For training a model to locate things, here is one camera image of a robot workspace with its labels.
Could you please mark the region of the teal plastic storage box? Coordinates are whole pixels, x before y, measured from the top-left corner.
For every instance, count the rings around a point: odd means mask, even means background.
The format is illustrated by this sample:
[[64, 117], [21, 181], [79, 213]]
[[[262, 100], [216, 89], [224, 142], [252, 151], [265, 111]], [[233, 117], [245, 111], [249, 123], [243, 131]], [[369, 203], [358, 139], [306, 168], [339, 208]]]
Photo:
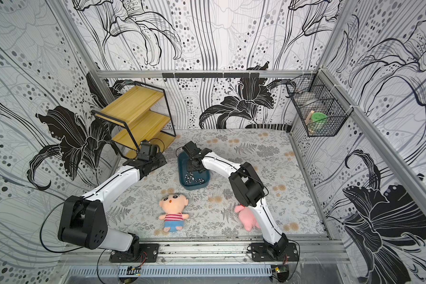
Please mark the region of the teal plastic storage box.
[[177, 165], [180, 184], [188, 191], [207, 187], [210, 180], [209, 171], [205, 170], [203, 172], [190, 172], [188, 170], [188, 160], [189, 157], [184, 151], [178, 154]]

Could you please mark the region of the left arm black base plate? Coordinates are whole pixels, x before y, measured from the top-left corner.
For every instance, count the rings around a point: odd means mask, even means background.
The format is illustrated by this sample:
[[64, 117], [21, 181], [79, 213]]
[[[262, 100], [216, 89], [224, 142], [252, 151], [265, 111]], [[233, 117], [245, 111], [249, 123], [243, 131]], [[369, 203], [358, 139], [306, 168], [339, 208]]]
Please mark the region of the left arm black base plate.
[[111, 263], [156, 263], [159, 247], [157, 243], [136, 243], [126, 252], [113, 250], [109, 261]]

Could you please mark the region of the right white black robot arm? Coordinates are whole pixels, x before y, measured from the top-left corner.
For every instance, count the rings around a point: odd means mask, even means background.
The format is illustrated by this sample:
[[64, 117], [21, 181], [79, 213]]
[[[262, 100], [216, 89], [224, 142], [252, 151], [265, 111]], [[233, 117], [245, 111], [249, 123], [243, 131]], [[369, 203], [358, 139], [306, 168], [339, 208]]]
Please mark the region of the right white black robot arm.
[[275, 260], [283, 255], [288, 238], [270, 213], [266, 187], [253, 166], [248, 162], [239, 164], [226, 160], [208, 148], [198, 148], [194, 142], [188, 142], [182, 149], [189, 157], [189, 171], [209, 170], [228, 179], [239, 204], [251, 211], [260, 226], [267, 255]]

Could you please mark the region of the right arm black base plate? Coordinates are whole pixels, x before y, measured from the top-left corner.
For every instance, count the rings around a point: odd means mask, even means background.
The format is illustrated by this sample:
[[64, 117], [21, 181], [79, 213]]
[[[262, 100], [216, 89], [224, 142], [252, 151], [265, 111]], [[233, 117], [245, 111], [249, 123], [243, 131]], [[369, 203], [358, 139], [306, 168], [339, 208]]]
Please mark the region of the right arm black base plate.
[[251, 243], [247, 247], [254, 262], [297, 262], [299, 260], [298, 246], [288, 243], [279, 256], [270, 254], [269, 246], [265, 243]]

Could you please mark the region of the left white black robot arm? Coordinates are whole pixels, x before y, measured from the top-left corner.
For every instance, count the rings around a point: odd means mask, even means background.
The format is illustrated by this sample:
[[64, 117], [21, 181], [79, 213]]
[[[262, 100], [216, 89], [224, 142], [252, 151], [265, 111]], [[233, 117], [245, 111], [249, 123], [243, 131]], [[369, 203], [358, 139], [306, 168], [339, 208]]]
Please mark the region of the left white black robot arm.
[[160, 147], [141, 142], [134, 159], [125, 161], [115, 174], [82, 196], [69, 197], [62, 209], [58, 239], [88, 249], [110, 249], [132, 258], [140, 253], [139, 237], [109, 228], [106, 212], [129, 187], [164, 166]]

